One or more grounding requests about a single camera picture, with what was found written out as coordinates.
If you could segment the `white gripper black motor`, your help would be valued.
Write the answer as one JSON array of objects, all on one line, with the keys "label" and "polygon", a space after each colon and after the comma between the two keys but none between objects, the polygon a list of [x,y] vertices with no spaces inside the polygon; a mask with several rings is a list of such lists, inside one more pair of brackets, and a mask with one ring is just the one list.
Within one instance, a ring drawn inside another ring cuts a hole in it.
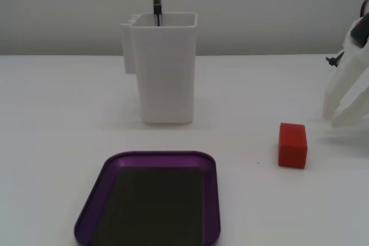
[{"label": "white gripper black motor", "polygon": [[340,114],[334,115],[342,98],[363,73],[368,72],[367,56],[359,56],[368,52],[367,44],[368,14],[365,14],[352,24],[346,34],[344,39],[345,55],[326,57],[329,65],[336,67],[336,71],[325,90],[322,116],[324,119],[332,118],[333,127],[348,125],[356,119],[368,115],[368,88],[361,91]]}]

